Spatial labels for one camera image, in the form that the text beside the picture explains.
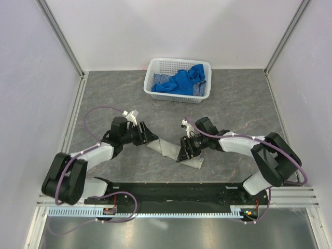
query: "blue plaid fabric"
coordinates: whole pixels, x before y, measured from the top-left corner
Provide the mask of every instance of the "blue plaid fabric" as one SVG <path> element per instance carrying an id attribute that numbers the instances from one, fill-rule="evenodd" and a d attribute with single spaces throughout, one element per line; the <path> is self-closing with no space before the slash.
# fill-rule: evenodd
<path id="1" fill-rule="evenodd" d="M 155 84 L 163 84 L 169 81 L 171 76 L 167 74 L 154 74 L 154 83 Z M 203 97 L 206 88 L 206 81 L 198 82 L 193 85 L 193 95 Z"/>

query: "gray cloth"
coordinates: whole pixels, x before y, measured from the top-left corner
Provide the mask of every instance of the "gray cloth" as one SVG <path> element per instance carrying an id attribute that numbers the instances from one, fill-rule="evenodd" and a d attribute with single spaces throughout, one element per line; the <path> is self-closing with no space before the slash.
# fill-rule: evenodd
<path id="1" fill-rule="evenodd" d="M 161 153 L 164 157 L 172 158 L 176 161 L 178 153 L 180 152 L 181 147 L 175 144 L 171 144 L 163 139 L 155 140 L 147 145 L 148 148 L 153 149 L 156 152 Z M 190 160 L 182 161 L 181 163 L 195 169 L 200 169 L 204 158 L 194 157 Z"/>

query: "white panel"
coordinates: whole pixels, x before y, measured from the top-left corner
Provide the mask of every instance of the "white panel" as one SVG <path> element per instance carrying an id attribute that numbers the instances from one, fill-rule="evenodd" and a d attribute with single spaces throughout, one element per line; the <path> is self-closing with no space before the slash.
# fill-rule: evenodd
<path id="1" fill-rule="evenodd" d="M 86 71 L 155 57 L 264 68 L 301 0 L 48 0 Z"/>
<path id="2" fill-rule="evenodd" d="M 294 151 L 332 231 L 332 2 L 314 0 L 270 77 Z"/>
<path id="3" fill-rule="evenodd" d="M 23 248 L 78 82 L 35 1 L 2 1 L 0 248 Z"/>

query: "white plastic basket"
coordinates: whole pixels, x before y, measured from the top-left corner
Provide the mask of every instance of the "white plastic basket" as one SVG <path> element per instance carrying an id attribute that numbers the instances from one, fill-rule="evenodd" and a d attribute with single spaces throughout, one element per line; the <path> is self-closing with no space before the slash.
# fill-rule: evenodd
<path id="1" fill-rule="evenodd" d="M 161 92 L 151 92 L 154 86 L 154 74 L 167 74 L 175 75 L 178 70 L 191 69 L 192 66 L 197 64 L 203 64 L 206 88 L 204 96 L 187 96 L 179 94 L 169 94 Z M 169 101 L 179 101 L 187 103 L 201 103 L 202 100 L 206 99 L 210 95 L 211 89 L 211 65 L 204 61 L 191 61 L 191 60 L 181 60 L 181 59 L 166 59 L 166 58 L 154 58 L 150 61 L 149 67 L 147 68 L 145 80 L 144 80 L 144 91 L 155 100 L 169 100 Z"/>

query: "white wall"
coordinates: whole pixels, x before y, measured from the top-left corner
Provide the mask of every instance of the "white wall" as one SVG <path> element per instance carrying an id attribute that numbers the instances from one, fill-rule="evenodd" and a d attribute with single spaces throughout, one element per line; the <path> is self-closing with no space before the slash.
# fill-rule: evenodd
<path id="1" fill-rule="evenodd" d="M 34 0 L 0 8 L 0 248 L 23 248 L 79 77 Z"/>
<path id="2" fill-rule="evenodd" d="M 293 149 L 332 231 L 332 2 L 314 0 L 270 78 Z"/>
<path id="3" fill-rule="evenodd" d="M 264 68 L 301 0 L 47 0 L 84 70 L 154 57 Z"/>

